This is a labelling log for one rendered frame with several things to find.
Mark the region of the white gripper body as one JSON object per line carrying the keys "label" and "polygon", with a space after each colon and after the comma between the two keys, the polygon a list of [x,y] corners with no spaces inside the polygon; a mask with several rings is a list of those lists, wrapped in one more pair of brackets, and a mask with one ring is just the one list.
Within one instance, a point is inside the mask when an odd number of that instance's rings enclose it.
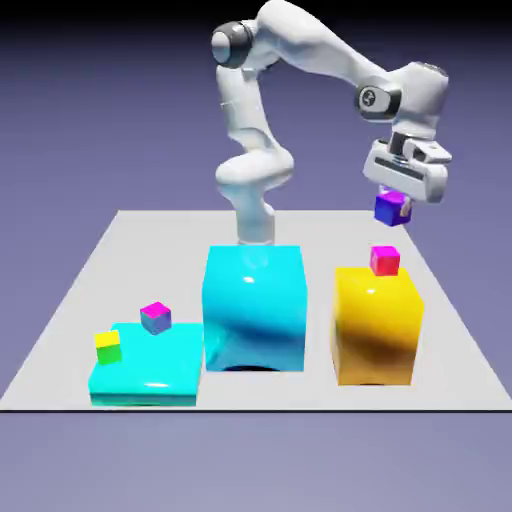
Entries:
{"label": "white gripper body", "polygon": [[399,191],[414,201],[439,203],[448,180],[448,151],[436,141],[406,139],[403,154],[390,152],[375,140],[363,175],[380,186]]}

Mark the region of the small blue cube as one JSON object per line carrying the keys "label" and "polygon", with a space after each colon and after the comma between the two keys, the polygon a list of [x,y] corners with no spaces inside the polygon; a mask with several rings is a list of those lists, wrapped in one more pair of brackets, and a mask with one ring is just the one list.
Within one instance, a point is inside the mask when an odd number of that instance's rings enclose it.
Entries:
{"label": "small blue cube", "polygon": [[390,227],[407,224],[412,217],[412,207],[407,217],[400,216],[404,197],[403,193],[393,190],[378,194],[374,207],[375,219]]}

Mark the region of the small red cube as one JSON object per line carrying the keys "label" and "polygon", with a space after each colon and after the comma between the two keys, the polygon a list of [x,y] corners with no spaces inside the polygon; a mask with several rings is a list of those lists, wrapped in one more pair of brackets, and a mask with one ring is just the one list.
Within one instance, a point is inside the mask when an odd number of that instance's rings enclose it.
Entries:
{"label": "small red cube", "polygon": [[370,267],[376,276],[396,276],[400,268],[400,253],[394,246],[373,246]]}

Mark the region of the small grey-blue cube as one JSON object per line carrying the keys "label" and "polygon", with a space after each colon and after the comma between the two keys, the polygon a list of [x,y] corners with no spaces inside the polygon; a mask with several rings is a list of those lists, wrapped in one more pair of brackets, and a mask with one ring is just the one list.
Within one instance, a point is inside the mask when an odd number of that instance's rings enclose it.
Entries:
{"label": "small grey-blue cube", "polygon": [[171,310],[157,301],[140,309],[141,325],[152,335],[158,335],[172,326]]}

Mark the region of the small green cube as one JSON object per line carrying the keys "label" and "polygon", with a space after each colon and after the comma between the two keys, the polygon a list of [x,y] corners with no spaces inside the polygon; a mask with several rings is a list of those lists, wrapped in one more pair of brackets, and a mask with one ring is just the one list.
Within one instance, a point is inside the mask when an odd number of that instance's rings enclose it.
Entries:
{"label": "small green cube", "polygon": [[116,363],[122,360],[119,332],[106,331],[94,335],[97,361],[100,365]]}

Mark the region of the large yellow box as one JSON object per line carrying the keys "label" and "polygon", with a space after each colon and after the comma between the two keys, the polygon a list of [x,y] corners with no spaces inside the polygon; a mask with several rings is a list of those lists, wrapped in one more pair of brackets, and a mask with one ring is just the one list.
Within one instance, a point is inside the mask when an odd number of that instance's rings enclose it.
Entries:
{"label": "large yellow box", "polygon": [[424,302],[406,269],[338,267],[331,355],[340,386],[411,384]]}

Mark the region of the large tall cyan box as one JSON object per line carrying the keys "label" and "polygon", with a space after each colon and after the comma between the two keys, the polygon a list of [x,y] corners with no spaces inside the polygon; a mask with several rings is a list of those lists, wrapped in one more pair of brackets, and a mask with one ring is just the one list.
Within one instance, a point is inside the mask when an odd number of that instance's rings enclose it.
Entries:
{"label": "large tall cyan box", "polygon": [[298,245],[212,245],[202,284],[206,369],[303,371],[307,306]]}

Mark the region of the large flat cyan box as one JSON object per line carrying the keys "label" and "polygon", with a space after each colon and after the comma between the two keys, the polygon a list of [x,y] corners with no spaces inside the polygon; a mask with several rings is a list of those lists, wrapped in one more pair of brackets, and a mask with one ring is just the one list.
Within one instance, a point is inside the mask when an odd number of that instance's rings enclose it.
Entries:
{"label": "large flat cyan box", "polygon": [[176,323],[153,335],[139,323],[115,323],[121,359],[97,363],[88,381],[95,406],[194,406],[203,360],[203,327]]}

